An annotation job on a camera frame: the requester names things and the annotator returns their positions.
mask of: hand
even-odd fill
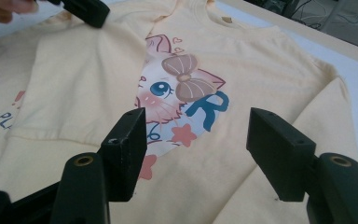
[[[12,13],[31,13],[38,9],[34,0],[0,0],[0,22],[8,23],[13,19]]]

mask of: pink star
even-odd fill
[[[156,163],[156,160],[157,160],[156,155],[145,156],[138,179],[143,178],[149,180],[152,178],[152,166],[154,165],[154,163]]]
[[[173,142],[182,142],[185,147],[190,147],[191,141],[197,138],[197,136],[191,132],[191,126],[185,124],[183,127],[172,128]]]

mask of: shirt sleeve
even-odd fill
[[[175,1],[110,6],[103,29],[74,21],[38,45],[13,136],[99,145],[126,111],[145,61],[145,38]]]

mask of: pink heart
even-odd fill
[[[177,44],[177,43],[180,43],[180,42],[182,42],[182,41],[183,41],[183,40],[182,40],[182,39],[179,39],[178,37],[174,37],[173,40],[172,40],[173,44]]]

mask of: blue cat eye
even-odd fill
[[[172,88],[166,82],[156,82],[150,87],[150,91],[156,96],[163,96],[165,99],[172,93]]]

